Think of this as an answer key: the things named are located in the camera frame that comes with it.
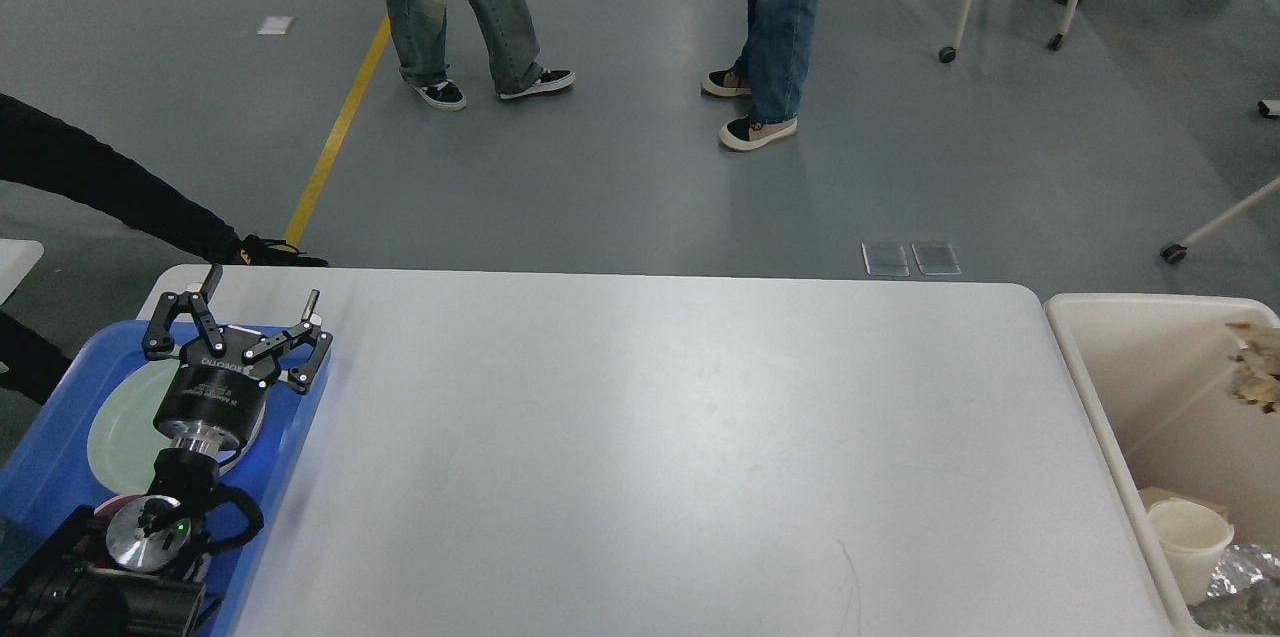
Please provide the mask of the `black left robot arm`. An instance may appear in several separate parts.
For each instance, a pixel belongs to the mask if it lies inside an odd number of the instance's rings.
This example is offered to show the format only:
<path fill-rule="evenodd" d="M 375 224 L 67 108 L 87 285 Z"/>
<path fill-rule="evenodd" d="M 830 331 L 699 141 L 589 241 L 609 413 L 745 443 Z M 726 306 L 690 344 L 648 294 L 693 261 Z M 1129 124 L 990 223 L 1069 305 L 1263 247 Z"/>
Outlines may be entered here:
<path fill-rule="evenodd" d="M 333 336 L 219 321 L 202 283 L 92 336 L 3 468 L 5 636 L 228 636 Z"/>

